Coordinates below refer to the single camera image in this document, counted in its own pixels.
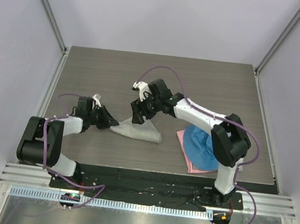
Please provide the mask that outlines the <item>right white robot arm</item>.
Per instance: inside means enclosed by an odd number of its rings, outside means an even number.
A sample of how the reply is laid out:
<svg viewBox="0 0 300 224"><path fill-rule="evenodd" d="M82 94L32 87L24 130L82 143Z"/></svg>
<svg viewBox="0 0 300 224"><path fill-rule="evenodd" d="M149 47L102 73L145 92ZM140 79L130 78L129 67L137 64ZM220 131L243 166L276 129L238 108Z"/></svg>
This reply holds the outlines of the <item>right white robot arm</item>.
<svg viewBox="0 0 300 224"><path fill-rule="evenodd" d="M251 148L241 119L235 114L225 116L209 111L184 94L172 94L161 78L148 84L137 81L132 89L138 92L138 98L131 102L133 124L142 125L162 112L187 121L211 136L213 154L219 162L212 202L219 207L229 204L236 191L237 166Z"/></svg>

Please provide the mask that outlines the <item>grey cloth napkin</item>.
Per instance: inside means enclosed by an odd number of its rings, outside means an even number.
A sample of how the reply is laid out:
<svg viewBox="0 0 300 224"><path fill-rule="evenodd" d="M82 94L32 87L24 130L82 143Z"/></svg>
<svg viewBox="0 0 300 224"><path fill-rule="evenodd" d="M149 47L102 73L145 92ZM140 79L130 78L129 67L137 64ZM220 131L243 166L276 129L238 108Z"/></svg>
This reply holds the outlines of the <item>grey cloth napkin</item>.
<svg viewBox="0 0 300 224"><path fill-rule="evenodd" d="M118 126L110 127L115 134L125 136L127 138L152 143L160 143L162 136L157 131L155 125L150 120L146 120L144 124L133 124L132 119L128 118L119 123Z"/></svg>

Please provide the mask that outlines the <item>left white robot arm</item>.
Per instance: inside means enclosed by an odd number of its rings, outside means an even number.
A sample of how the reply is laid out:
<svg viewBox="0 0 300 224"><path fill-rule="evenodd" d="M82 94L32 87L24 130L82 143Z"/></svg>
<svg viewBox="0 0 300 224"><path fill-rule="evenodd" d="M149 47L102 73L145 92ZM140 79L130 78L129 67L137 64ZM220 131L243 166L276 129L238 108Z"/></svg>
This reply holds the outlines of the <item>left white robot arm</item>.
<svg viewBox="0 0 300 224"><path fill-rule="evenodd" d="M63 137L84 133L91 126L99 130L119 122L100 103L100 96L79 96L77 105L65 116L30 117L16 150L21 162L39 165L69 189L82 188L81 166L61 153Z"/></svg>

